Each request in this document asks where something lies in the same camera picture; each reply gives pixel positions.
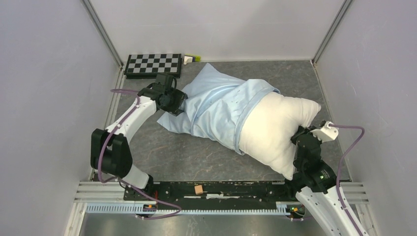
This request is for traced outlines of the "black white checkerboard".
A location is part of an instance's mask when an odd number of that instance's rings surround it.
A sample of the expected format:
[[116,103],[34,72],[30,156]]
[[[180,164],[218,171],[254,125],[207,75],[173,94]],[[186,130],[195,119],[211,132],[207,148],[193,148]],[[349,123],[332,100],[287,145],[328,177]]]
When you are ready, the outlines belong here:
[[124,70],[127,79],[154,79],[158,73],[179,78],[182,54],[132,54]]

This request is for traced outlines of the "white pillow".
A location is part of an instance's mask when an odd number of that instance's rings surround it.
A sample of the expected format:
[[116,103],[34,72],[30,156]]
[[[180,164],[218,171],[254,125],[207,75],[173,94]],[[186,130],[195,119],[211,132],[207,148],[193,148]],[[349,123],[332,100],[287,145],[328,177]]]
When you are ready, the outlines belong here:
[[300,126],[310,126],[320,110],[321,105],[315,101],[270,92],[246,118],[238,147],[285,179],[292,180],[296,146],[291,138]]

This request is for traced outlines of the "light blue pillowcase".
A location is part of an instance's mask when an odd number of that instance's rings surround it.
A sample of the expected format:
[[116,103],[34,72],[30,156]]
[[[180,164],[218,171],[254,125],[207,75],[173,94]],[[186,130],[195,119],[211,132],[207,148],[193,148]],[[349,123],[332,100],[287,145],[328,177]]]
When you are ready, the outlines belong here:
[[207,63],[182,91],[188,98],[174,116],[165,112],[158,124],[173,133],[208,138],[244,155],[239,147],[243,125],[255,106],[270,92],[280,91],[262,79],[247,81],[216,70]]

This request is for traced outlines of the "small wooden cube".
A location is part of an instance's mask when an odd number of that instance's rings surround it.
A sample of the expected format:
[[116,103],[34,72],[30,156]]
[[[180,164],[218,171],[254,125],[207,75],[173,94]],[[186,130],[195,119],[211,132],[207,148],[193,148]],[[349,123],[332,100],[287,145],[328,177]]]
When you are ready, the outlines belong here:
[[194,190],[195,190],[195,194],[196,195],[200,195],[200,194],[203,194],[204,193],[204,190],[203,190],[203,186],[202,185],[195,185],[194,186]]

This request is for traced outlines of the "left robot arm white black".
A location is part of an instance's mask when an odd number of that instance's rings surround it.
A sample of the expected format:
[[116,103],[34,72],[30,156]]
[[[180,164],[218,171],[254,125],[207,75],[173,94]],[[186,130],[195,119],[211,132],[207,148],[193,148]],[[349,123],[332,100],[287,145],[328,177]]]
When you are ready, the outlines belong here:
[[97,170],[100,182],[120,181],[136,187],[142,200],[154,196],[152,177],[133,163],[130,142],[136,132],[157,111],[171,115],[183,113],[181,106],[187,94],[177,88],[177,80],[166,73],[158,73],[154,82],[140,91],[113,89],[135,97],[132,105],[114,123],[105,129],[96,129],[91,135],[90,165]]

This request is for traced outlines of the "small white green block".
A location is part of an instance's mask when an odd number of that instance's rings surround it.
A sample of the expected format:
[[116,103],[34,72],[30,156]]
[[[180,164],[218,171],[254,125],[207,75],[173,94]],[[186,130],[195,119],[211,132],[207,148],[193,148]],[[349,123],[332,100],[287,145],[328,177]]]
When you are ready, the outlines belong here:
[[192,63],[192,62],[200,62],[201,61],[201,57],[197,56],[197,55],[188,55],[185,54],[183,57],[183,64],[187,65],[188,63]]

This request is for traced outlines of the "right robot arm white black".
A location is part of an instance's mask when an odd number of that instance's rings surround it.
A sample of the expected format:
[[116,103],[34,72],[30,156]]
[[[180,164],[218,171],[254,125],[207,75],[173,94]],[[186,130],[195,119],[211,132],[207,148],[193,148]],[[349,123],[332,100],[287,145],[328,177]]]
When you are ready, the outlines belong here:
[[304,205],[327,236],[366,236],[368,232],[354,214],[340,185],[341,171],[334,172],[321,157],[321,145],[336,140],[340,128],[361,131],[349,150],[365,133],[361,126],[338,125],[330,121],[324,121],[319,128],[298,128],[291,138],[296,146],[293,162],[296,172],[285,185],[284,195]]

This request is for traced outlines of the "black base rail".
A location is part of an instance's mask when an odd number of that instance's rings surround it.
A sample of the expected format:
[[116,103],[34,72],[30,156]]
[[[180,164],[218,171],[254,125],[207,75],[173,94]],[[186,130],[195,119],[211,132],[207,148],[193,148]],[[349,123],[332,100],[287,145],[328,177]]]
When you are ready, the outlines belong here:
[[[196,195],[195,185],[204,193]],[[277,202],[296,202],[284,181],[160,181],[145,192],[168,203],[157,204],[158,210],[272,210]]]

